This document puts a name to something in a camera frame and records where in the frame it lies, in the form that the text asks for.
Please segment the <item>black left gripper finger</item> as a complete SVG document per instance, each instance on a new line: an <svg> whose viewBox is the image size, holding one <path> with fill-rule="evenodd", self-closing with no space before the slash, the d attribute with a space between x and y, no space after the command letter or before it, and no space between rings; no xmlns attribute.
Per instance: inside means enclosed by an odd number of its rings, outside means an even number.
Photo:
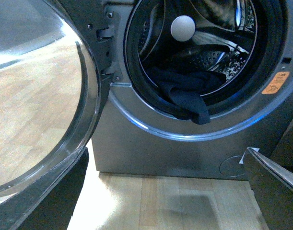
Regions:
<svg viewBox="0 0 293 230"><path fill-rule="evenodd" d="M281 166L247 148L242 164L270 230L293 230L293 166Z"/></svg>

